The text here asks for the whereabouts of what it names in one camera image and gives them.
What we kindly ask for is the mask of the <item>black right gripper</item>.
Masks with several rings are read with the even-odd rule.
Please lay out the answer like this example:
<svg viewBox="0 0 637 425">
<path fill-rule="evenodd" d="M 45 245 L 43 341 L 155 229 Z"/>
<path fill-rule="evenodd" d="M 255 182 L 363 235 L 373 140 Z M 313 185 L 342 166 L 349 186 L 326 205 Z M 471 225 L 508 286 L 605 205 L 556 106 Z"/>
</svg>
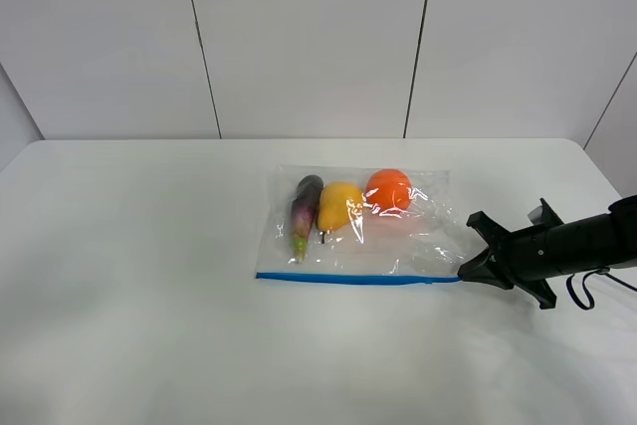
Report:
<svg viewBox="0 0 637 425">
<path fill-rule="evenodd" d="M 511 290 L 514 285 L 534 297 L 541 310 L 551 310 L 557 298 L 547 280 L 587 267 L 584 253 L 578 249 L 583 243 L 574 224 L 565 224 L 543 198 L 529 219 L 530 227 L 509 233 L 485 212 L 472 213 L 466 225 L 490 249 L 500 245 L 497 260 L 490 250 L 484 250 L 459 268 L 458 277 L 462 282 L 502 290 Z"/>
</svg>

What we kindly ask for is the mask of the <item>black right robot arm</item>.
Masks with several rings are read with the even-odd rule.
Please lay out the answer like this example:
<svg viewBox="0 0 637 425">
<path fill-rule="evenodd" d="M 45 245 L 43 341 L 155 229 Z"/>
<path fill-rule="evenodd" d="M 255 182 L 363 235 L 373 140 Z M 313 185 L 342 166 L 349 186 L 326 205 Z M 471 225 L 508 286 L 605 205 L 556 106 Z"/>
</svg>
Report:
<svg viewBox="0 0 637 425">
<path fill-rule="evenodd" d="M 529 213 L 529 227 L 509 231 L 486 213 L 469 216 L 467 226 L 475 230 L 487 247 L 463 264 L 458 276 L 463 282 L 480 283 L 502 290 L 519 288 L 534 297 L 542 310 L 556 306 L 556 295 L 547 280 L 566 277 L 566 288 L 584 311 L 595 307 L 588 289 L 584 303 L 575 293 L 573 277 L 582 273 L 606 276 L 632 291 L 636 288 L 612 276 L 612 269 L 628 268 L 636 259 L 636 198 L 621 199 L 604 214 L 565 223 L 545 200 Z"/>
</svg>

